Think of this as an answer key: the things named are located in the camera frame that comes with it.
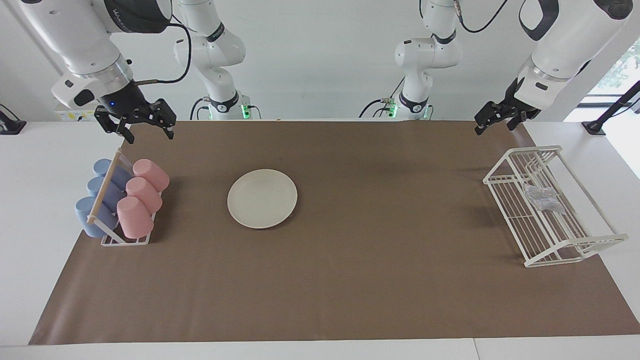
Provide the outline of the cream round plate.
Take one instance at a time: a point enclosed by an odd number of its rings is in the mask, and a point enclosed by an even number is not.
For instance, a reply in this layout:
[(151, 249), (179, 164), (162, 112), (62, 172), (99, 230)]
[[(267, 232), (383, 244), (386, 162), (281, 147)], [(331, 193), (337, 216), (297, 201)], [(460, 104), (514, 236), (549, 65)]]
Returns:
[(298, 189), (285, 173), (268, 168), (240, 176), (227, 194), (231, 217), (244, 227), (263, 230), (278, 226), (293, 214)]

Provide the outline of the white wall power socket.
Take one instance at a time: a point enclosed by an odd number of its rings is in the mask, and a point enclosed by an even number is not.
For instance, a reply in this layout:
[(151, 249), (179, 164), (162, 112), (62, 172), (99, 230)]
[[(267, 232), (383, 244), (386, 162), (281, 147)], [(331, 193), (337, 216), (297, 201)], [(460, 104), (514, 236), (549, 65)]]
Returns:
[(60, 121), (64, 122), (96, 122), (95, 112), (84, 109), (55, 110)]

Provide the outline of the brown table mat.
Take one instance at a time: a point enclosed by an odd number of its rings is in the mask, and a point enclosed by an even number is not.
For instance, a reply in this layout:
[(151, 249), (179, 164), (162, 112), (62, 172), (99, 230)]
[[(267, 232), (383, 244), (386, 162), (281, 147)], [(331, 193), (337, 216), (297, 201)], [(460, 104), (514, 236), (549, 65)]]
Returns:
[[(150, 243), (80, 234), (32, 345), (640, 334), (602, 260), (526, 268), (482, 178), (520, 126), (185, 121), (122, 146), (170, 177)], [(242, 175), (286, 174), (294, 212), (248, 228)]]

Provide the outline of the blue plastic cup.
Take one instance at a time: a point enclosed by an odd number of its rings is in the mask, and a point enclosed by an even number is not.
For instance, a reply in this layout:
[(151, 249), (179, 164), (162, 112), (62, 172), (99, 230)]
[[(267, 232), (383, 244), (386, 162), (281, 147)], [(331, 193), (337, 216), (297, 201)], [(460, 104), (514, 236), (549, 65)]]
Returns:
[(113, 182), (105, 181), (105, 177), (94, 177), (87, 183), (87, 193), (94, 198), (98, 198), (98, 194), (103, 186), (106, 183), (105, 193), (102, 198), (102, 203), (105, 207), (110, 210), (112, 214), (117, 212), (118, 202), (125, 198), (125, 194), (119, 187)]
[[(112, 160), (107, 158), (99, 159), (93, 165), (93, 172), (96, 176), (106, 177), (106, 174), (108, 173), (111, 165)], [(121, 189), (121, 191), (125, 191), (128, 181), (132, 178), (133, 176), (123, 166), (117, 165), (110, 178), (110, 181), (114, 183), (119, 189)]]
[[(105, 231), (99, 228), (95, 223), (88, 224), (89, 214), (91, 214), (96, 197), (85, 196), (78, 200), (75, 204), (75, 212), (78, 220), (80, 221), (85, 233), (92, 239), (102, 238), (106, 235)], [(104, 203), (99, 205), (97, 217), (101, 220), (110, 230), (114, 230), (117, 227), (118, 219), (110, 212)]]

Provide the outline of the pink plastic cup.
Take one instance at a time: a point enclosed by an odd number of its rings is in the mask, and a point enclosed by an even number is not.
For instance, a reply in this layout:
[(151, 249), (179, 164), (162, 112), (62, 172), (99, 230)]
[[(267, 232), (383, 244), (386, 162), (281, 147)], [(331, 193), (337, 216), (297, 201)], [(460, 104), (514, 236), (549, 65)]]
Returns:
[(162, 196), (146, 178), (131, 178), (126, 183), (125, 191), (128, 196), (138, 198), (151, 215), (155, 214), (163, 205)]
[(135, 177), (146, 179), (158, 193), (164, 192), (169, 187), (169, 174), (150, 159), (138, 159), (133, 164), (132, 170)]
[(126, 196), (119, 200), (116, 212), (123, 234), (128, 239), (142, 239), (154, 228), (151, 214), (135, 196)]

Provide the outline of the black table clamp mount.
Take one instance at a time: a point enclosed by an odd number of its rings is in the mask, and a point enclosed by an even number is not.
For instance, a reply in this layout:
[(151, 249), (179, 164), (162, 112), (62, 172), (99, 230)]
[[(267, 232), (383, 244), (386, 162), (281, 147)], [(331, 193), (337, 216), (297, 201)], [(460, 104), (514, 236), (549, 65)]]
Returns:
[(18, 135), (26, 124), (27, 121), (21, 120), (11, 109), (0, 103), (0, 135)]
[(625, 107), (627, 103), (640, 92), (640, 80), (632, 85), (617, 101), (612, 103), (606, 111), (601, 114), (596, 120), (583, 121), (582, 126), (590, 135), (604, 136), (606, 133), (602, 130), (604, 124), (611, 117), (614, 117), (618, 112)]

